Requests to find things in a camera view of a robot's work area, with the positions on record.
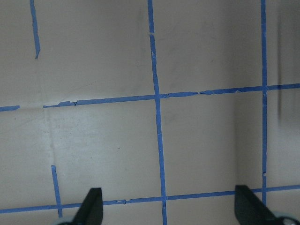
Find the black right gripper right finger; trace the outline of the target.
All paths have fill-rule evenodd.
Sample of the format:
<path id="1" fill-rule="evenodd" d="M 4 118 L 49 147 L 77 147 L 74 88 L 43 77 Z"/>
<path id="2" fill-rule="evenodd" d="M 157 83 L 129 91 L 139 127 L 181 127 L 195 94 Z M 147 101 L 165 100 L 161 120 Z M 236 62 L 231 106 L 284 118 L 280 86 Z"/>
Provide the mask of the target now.
<path id="1" fill-rule="evenodd" d="M 234 214 L 240 225 L 272 225 L 275 215 L 246 185 L 235 186 Z"/>

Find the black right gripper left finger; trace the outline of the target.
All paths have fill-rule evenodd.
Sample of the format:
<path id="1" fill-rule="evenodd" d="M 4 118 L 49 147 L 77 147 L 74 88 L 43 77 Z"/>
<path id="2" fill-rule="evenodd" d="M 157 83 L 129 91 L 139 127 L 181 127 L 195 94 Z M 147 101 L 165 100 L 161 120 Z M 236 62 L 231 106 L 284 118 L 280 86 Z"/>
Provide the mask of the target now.
<path id="1" fill-rule="evenodd" d="M 91 188 L 74 216 L 72 225 L 101 225 L 103 221 L 102 189 Z"/>

